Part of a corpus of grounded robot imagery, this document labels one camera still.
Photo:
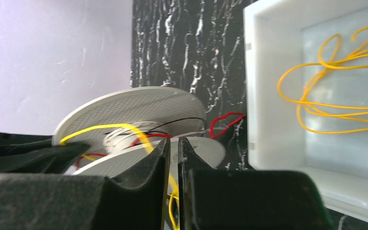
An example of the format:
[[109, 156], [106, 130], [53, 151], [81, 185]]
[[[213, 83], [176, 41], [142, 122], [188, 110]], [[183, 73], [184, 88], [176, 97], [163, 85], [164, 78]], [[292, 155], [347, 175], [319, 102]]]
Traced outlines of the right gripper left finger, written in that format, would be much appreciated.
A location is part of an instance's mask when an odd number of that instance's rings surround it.
[[0, 173], [0, 230], [162, 230], [171, 142], [116, 177]]

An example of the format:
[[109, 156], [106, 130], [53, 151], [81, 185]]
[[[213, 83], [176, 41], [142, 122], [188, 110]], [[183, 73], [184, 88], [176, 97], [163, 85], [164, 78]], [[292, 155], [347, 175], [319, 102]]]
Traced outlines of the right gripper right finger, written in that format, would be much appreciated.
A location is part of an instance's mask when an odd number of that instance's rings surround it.
[[332, 219], [313, 180], [287, 170], [211, 168], [187, 138], [178, 142], [183, 230], [329, 230]]

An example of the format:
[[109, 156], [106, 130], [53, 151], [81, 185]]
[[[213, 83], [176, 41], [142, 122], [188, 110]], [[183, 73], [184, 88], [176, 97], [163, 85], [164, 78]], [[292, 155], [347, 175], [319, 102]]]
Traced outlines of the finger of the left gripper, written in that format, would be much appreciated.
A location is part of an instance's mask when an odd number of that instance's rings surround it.
[[63, 174], [90, 145], [52, 145], [51, 136], [0, 132], [0, 173]]

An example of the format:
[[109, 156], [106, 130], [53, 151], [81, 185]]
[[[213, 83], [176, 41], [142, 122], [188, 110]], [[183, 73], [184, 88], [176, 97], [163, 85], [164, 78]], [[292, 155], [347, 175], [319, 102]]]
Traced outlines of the white perforated cable spool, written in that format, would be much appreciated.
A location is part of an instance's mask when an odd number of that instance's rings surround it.
[[97, 160], [80, 166], [77, 175], [116, 176], [147, 155], [151, 147], [171, 141], [170, 172], [177, 175], [179, 138], [215, 168], [226, 155], [217, 140], [206, 135], [203, 103], [189, 92], [170, 87], [141, 87], [94, 99], [66, 116], [52, 137], [53, 145], [86, 142]]

